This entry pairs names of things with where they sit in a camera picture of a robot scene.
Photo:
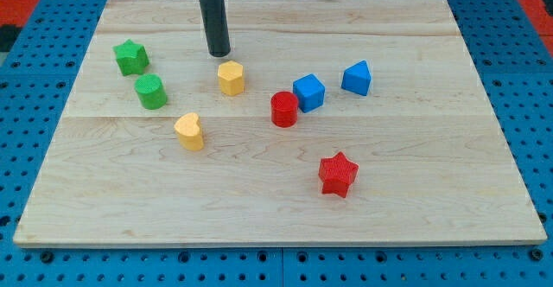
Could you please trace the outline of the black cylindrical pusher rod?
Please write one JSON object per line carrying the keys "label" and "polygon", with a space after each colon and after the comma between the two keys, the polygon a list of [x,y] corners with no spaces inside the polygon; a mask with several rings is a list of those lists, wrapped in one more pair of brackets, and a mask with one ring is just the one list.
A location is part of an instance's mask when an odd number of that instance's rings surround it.
{"label": "black cylindrical pusher rod", "polygon": [[208,52],[224,57],[231,52],[225,0],[199,0]]}

